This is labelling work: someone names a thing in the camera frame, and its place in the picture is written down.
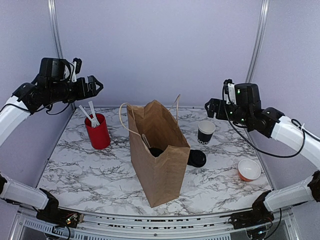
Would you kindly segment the brown paper bag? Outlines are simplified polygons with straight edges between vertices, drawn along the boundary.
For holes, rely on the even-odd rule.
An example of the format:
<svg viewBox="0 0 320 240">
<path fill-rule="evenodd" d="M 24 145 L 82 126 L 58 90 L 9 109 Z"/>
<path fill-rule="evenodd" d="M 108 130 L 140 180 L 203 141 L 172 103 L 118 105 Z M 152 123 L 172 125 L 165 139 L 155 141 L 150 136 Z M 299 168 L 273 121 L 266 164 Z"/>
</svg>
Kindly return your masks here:
<svg viewBox="0 0 320 240">
<path fill-rule="evenodd" d="M 130 158 L 150 207 L 165 204 L 180 196 L 191 147 L 182 133 L 178 115 L 159 101 L 146 106 L 124 102 L 128 123 Z M 163 153 L 154 157 L 142 139 L 145 134 L 151 148 Z"/>
</svg>

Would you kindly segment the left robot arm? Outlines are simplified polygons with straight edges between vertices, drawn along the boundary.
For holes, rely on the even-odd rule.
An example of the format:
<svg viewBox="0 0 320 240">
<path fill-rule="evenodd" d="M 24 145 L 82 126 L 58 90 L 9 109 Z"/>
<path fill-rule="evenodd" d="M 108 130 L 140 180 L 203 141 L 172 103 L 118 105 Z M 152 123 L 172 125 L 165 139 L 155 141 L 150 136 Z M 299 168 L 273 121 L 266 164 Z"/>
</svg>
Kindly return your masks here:
<svg viewBox="0 0 320 240">
<path fill-rule="evenodd" d="M 68 211 L 43 188 L 23 179 L 24 174 L 38 178 L 45 167 L 45 154 L 67 121 L 64 110 L 52 113 L 55 104 L 69 107 L 72 103 L 95 97 L 103 84 L 93 75 L 78 77 L 82 61 L 74 58 L 45 57 L 31 82 L 20 85 L 0 110 L 0 146 L 12 168 L 0 174 L 0 198 L 13 205 L 34 208 L 37 218 L 63 226 Z"/>
</svg>

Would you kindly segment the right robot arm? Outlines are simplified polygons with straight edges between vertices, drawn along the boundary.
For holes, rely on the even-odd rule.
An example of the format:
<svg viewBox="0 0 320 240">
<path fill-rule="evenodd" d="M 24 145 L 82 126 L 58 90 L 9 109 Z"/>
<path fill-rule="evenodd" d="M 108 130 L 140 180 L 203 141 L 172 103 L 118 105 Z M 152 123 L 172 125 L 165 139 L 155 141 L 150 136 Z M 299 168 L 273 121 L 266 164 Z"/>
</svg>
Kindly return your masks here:
<svg viewBox="0 0 320 240">
<path fill-rule="evenodd" d="M 208 117 L 228 121 L 234 130 L 234 124 L 238 124 L 248 132 L 257 131 L 295 151 L 291 155 L 281 156 L 255 147 L 257 152 L 279 159 L 301 155 L 316 168 L 320 167 L 319 137 L 308 132 L 298 120 L 289 118 L 274 107 L 262 108 L 257 84 L 234 84 L 227 79 L 222 86 L 222 98 L 211 98 L 204 108 Z M 320 201 L 319 170 L 296 184 L 263 192 L 253 202 L 251 210 L 232 214 L 229 222 L 234 229 L 262 225 L 275 219 L 275 210 L 311 201 Z"/>
</svg>

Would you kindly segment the black plastic cup lid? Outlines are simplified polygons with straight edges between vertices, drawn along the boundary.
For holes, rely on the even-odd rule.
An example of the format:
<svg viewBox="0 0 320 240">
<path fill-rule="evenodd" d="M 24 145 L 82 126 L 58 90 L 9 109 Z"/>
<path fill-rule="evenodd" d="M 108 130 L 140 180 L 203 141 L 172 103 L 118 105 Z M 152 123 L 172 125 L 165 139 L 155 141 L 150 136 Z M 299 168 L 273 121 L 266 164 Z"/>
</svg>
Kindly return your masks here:
<svg viewBox="0 0 320 240">
<path fill-rule="evenodd" d="M 164 151 L 157 147 L 151 147 L 148 149 L 151 155 L 155 158 L 159 157 Z"/>
</svg>

